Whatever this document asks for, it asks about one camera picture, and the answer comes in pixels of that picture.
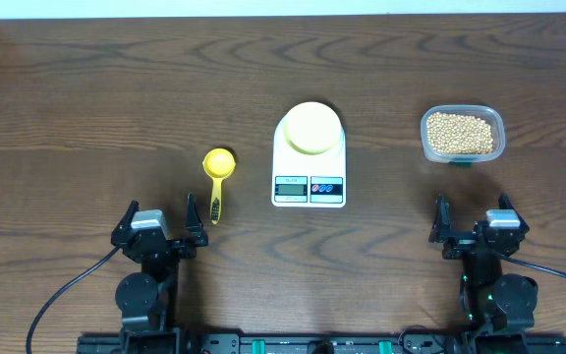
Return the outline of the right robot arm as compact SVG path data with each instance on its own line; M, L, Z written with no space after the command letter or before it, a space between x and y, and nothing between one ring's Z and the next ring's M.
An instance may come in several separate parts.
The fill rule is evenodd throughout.
M471 231L453 229L444 196L438 196L435 205L428 241L443 246L443 259L462 263L460 298L473 328L461 335L461 349L526 353L525 330L535 325L538 286L529 277L505 273L501 261L519 250L530 227L505 194L498 208L488 210Z

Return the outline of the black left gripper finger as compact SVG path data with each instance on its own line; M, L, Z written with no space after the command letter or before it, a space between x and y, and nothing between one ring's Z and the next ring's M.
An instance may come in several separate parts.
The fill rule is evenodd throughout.
M125 237L132 230L131 222L138 210L139 203L137 201L131 201L124 216L113 230L114 237Z
M203 237L204 228L198 215L196 198L192 193L188 194L186 229L190 235L196 239Z

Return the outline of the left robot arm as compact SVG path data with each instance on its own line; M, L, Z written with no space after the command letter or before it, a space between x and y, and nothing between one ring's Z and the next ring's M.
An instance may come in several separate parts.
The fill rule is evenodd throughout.
M187 196L186 233L170 239L163 212L140 210L131 202L111 233L111 244L139 264L117 286L115 302L122 313L122 353L183 353L181 330L172 326L179 263L193 259L208 245L196 199Z

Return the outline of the yellow plastic measuring scoop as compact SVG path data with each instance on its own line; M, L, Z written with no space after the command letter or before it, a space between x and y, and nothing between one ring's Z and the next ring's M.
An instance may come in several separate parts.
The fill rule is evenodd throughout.
M213 224L217 224L221 216L222 183L233 174L235 166L232 152L222 147L211 150L202 162L204 172L212 180L210 218Z

